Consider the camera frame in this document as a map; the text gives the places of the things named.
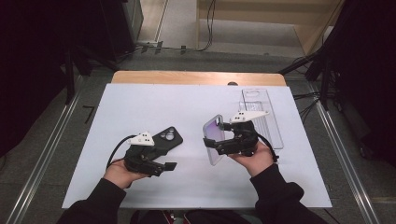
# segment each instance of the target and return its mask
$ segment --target table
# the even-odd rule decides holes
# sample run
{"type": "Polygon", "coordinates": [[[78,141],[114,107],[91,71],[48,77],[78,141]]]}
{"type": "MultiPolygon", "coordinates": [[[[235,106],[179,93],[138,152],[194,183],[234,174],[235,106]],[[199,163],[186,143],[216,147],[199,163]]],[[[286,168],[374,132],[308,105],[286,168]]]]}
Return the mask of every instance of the table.
{"type": "MultiPolygon", "coordinates": [[[[176,170],[134,182],[126,190],[121,207],[254,208],[257,194],[248,181],[248,172],[227,157],[211,166],[202,140],[202,126],[216,113],[230,118],[236,112],[234,99],[239,101],[241,90],[263,87],[258,84],[265,85],[274,101],[283,134],[285,146],[276,152],[280,156],[280,172],[287,181],[297,182],[305,189],[303,204],[331,207],[290,89],[281,75],[120,71],[114,75],[112,84],[107,85],[98,106],[63,208],[91,193],[105,171],[112,149],[124,136],[144,131],[157,133],[171,125],[177,128],[184,142],[156,161],[175,161],[176,170]],[[226,86],[230,81],[246,86],[226,86]]],[[[125,150],[120,149],[115,158],[122,157],[125,150]]]]}
{"type": "MultiPolygon", "coordinates": [[[[199,20],[206,20],[207,0],[197,0],[199,20]]],[[[217,0],[215,20],[294,24],[305,54],[315,50],[342,9],[344,0],[217,0]]]]}

